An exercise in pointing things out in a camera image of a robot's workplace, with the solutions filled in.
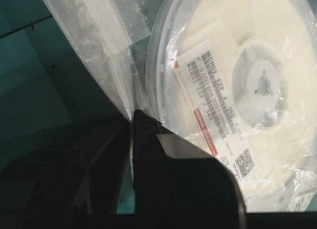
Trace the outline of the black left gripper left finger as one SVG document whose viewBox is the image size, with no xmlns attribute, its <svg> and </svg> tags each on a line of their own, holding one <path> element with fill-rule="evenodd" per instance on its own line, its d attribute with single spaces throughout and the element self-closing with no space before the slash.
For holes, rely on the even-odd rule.
<svg viewBox="0 0 317 229">
<path fill-rule="evenodd" d="M 12 160 L 0 174 L 3 229 L 79 229 L 116 212 L 129 123 L 100 123 L 45 150 Z"/>
</svg>

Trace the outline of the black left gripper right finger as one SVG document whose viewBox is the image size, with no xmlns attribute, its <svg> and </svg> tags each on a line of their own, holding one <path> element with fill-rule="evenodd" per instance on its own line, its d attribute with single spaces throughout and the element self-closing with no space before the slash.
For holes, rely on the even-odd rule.
<svg viewBox="0 0 317 229">
<path fill-rule="evenodd" d="M 132 122 L 135 215 L 143 229 L 245 229 L 232 172 L 207 152 L 136 110 Z"/>
</svg>

